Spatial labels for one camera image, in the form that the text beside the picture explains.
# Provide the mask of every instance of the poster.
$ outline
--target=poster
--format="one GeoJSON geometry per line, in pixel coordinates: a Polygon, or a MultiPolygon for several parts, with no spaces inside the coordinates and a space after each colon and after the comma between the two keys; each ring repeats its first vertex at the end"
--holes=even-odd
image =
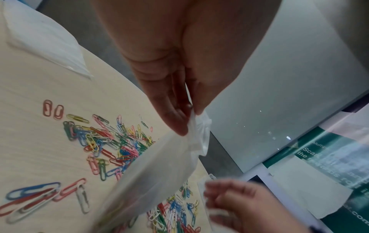
{"type": "Polygon", "coordinates": [[[300,137],[263,164],[294,155],[353,189],[337,212],[322,218],[334,233],[369,232],[369,94],[300,137]]]}

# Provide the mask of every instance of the white plastic bag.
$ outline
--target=white plastic bag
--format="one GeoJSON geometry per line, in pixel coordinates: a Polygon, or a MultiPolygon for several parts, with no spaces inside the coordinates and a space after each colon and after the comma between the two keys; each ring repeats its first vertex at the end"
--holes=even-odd
{"type": "Polygon", "coordinates": [[[173,195],[208,152],[210,125],[206,112],[192,113],[186,136],[171,131],[149,147],[123,174],[89,231],[108,232],[173,195]]]}
{"type": "Polygon", "coordinates": [[[60,24],[17,0],[5,0],[9,43],[91,77],[77,40],[60,24]]]}

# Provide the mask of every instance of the whiteboard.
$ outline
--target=whiteboard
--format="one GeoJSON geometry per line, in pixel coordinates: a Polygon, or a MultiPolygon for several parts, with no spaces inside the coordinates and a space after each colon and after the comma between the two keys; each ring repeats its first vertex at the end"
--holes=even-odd
{"type": "Polygon", "coordinates": [[[284,0],[241,74],[206,109],[245,172],[369,88],[369,75],[309,0],[284,0]]]}

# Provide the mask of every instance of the table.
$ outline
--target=table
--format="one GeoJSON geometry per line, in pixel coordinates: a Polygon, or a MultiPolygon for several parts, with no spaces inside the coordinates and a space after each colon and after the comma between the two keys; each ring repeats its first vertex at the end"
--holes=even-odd
{"type": "MultiPolygon", "coordinates": [[[[3,2],[0,1],[0,12],[3,2]]],[[[81,48],[91,79],[51,63],[6,43],[6,25],[0,16],[0,197],[15,189],[38,184],[60,182],[65,187],[86,178],[86,193],[91,211],[83,214],[75,194],[44,207],[16,224],[0,217],[1,232],[57,233],[82,232],[91,224],[91,216],[116,184],[116,179],[102,182],[93,175],[87,153],[77,142],[70,142],[63,129],[66,114],[82,116],[89,125],[97,114],[114,122],[121,114],[126,126],[141,124],[141,129],[154,141],[169,131],[157,115],[146,95],[124,76],[89,51],[81,48]],[[43,115],[44,100],[64,106],[64,117],[55,120],[43,115]],[[140,117],[153,132],[143,127],[140,117]]],[[[210,232],[196,181],[207,175],[199,162],[189,178],[193,198],[200,200],[196,226],[210,232]]],[[[140,217],[132,231],[151,232],[146,219],[140,217]]]]}

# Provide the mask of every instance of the plastic bag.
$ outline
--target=plastic bag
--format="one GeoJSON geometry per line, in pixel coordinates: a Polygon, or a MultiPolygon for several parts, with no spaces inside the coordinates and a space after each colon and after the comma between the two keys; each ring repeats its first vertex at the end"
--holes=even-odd
{"type": "Polygon", "coordinates": [[[17,0],[5,0],[9,43],[91,77],[77,40],[60,24],[17,0]]]}
{"type": "Polygon", "coordinates": [[[89,231],[108,232],[173,195],[208,152],[210,125],[206,112],[192,113],[186,136],[171,131],[149,147],[123,174],[89,231]]]}

